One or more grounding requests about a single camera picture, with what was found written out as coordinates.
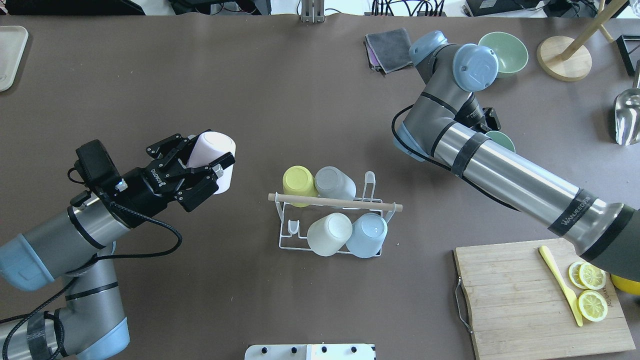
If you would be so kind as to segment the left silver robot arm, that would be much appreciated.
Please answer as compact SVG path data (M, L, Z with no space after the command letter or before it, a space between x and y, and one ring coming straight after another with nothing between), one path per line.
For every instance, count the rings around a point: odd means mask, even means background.
M64 287L34 310L1 321L3 360L105 360L130 342L114 260L166 256L181 233L156 219L169 203L191 212L230 187L236 143L224 133L174 134L147 146L151 162L120 174L98 139L76 150L84 191L63 212L1 248L1 276L23 291L61 278ZM117 240L150 223L176 243L151 253L116 254Z

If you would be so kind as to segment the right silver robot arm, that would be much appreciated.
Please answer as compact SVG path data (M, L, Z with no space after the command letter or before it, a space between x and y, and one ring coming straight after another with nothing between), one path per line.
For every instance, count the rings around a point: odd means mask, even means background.
M498 57L491 48L452 44L434 30L411 44L408 54L425 89L400 125L391 126L402 152L441 166L506 207L529 214L570 241L586 262L639 280L637 209L606 203L455 121L471 95L498 75Z

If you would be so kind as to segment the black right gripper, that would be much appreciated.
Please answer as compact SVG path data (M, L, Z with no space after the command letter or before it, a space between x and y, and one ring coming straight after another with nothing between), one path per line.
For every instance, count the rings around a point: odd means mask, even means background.
M494 107L482 108L473 92L457 112L457 122L480 133L501 130L501 123Z

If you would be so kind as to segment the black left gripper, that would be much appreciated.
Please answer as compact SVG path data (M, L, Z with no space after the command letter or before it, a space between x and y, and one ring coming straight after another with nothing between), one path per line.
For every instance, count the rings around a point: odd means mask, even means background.
M198 136L179 133L147 146L154 161L121 175L112 160L102 162L102 201L119 218L153 218L178 202L192 212L218 191L218 180L236 162L233 153L202 167L184 167L191 157Z

